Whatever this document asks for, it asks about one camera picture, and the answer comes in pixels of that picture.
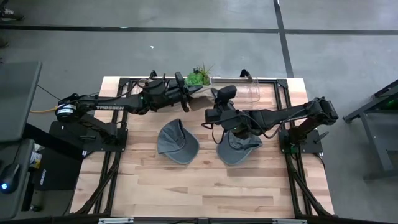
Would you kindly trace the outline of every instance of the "light wood surface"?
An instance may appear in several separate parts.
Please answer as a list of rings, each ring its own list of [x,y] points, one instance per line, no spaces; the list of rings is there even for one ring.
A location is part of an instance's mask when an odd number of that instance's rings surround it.
[[[115,96],[119,78],[104,77],[100,95]],[[290,78],[288,84],[292,105],[308,101],[301,78]],[[247,102],[256,93],[252,91],[250,94],[247,88],[239,86],[237,97],[233,99],[235,107],[276,110],[273,86],[259,86],[261,97],[255,103]],[[96,111],[95,116],[110,122],[112,112]],[[186,166],[158,155],[156,149],[160,129],[176,118],[180,118],[185,128],[200,141],[198,155]],[[112,215],[225,218],[294,216],[285,158],[280,153],[278,138],[266,139],[261,136],[263,147],[253,151],[242,164],[227,166],[216,154],[211,131],[200,126],[204,119],[204,109],[184,113],[180,107],[158,113],[149,112],[144,116],[129,114],[129,138],[119,167]],[[221,128],[215,130],[216,139],[220,139],[221,132]],[[103,152],[95,152],[83,161],[71,212],[78,210],[97,187],[103,156]],[[333,213],[321,162],[313,155],[303,155],[303,164],[308,187],[325,209]],[[304,212],[301,190],[297,192]]]

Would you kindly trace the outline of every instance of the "gray baseball cap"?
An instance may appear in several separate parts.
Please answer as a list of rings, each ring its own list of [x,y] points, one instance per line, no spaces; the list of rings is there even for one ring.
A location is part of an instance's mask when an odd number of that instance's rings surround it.
[[[188,164],[198,154],[199,142],[187,131],[180,119],[167,123],[157,137],[157,153],[179,164]]]
[[[261,146],[262,141],[258,136],[250,133],[247,139],[240,139],[227,131],[217,146],[217,154],[225,164],[233,166],[243,162],[250,152]]]

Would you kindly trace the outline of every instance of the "concrete floor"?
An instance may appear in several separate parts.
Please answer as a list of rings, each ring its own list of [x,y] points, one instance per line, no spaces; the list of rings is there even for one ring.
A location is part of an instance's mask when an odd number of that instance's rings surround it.
[[[280,0],[286,29],[398,29],[395,0]],[[272,0],[12,0],[24,24],[124,27],[277,28]],[[2,30],[11,41],[5,62],[40,60],[39,83],[58,97],[99,90],[105,75],[189,72],[205,62],[213,73],[286,77],[278,34],[62,32]],[[288,35],[294,76],[308,97],[325,96],[343,117],[398,78],[398,36]],[[38,89],[33,109],[57,101]],[[52,114],[29,121],[48,130]],[[397,180],[365,183],[379,170],[360,121],[321,127],[326,175],[335,213],[345,218],[398,222]]]

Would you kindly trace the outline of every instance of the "wooden tabletop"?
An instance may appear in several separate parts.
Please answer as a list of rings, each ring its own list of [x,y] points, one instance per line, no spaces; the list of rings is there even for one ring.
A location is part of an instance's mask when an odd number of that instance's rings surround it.
[[[115,96],[119,78],[104,77],[100,95]],[[303,79],[288,78],[287,82],[293,106],[308,101]],[[233,99],[235,108],[276,110],[272,85],[259,85],[259,94],[260,99],[255,99],[257,102],[248,103],[258,93],[248,92],[247,88],[238,86],[237,97]],[[96,111],[95,116],[104,122],[110,122],[112,112]],[[156,148],[157,135],[161,128],[177,118],[182,120],[184,127],[200,142],[199,153],[186,166],[159,155]],[[217,156],[211,131],[200,126],[204,120],[204,109],[184,113],[180,107],[168,108],[158,113],[149,112],[144,116],[129,114],[129,138],[119,166],[113,216],[294,216],[285,158],[280,153],[277,136],[273,139],[261,136],[261,148],[253,151],[242,164],[227,166]],[[222,129],[215,129],[216,139],[220,139],[221,133]],[[81,208],[98,186],[103,157],[103,152],[95,152],[83,161],[71,212]],[[324,208],[333,213],[321,162],[314,155],[304,154],[303,164],[309,189]],[[297,192],[304,212],[301,190]]]

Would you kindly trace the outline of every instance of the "black mouse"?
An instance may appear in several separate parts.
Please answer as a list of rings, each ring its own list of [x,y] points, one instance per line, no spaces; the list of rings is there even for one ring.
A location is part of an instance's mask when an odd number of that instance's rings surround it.
[[[19,164],[9,164],[0,175],[0,190],[4,194],[13,193],[18,187]]]

